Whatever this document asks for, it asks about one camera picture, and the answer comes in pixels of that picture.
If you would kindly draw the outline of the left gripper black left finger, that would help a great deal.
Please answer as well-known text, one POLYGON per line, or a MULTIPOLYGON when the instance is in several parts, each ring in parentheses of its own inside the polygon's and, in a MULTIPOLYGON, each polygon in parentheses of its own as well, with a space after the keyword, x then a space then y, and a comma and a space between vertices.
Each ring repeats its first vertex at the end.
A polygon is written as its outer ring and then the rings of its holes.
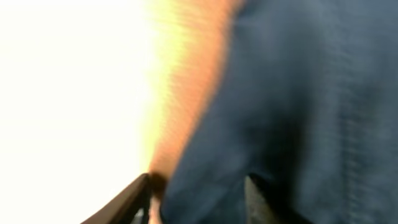
POLYGON ((151 197, 150 175, 141 174, 81 224, 148 224, 151 197))

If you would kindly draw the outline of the dark blue shorts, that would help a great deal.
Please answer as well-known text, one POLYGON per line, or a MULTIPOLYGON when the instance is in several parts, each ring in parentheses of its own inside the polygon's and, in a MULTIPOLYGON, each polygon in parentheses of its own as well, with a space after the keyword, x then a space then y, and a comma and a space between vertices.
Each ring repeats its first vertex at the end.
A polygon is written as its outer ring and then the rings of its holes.
POLYGON ((164 223, 397 223, 397 2, 249 0, 164 223))

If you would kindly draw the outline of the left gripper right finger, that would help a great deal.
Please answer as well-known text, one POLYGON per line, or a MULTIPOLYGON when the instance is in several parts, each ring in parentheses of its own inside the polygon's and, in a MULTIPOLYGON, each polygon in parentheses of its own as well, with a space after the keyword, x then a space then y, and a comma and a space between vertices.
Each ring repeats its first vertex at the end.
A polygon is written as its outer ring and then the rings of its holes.
POLYGON ((249 174, 244 183, 246 223, 311 224, 293 210, 282 192, 260 175, 249 174))

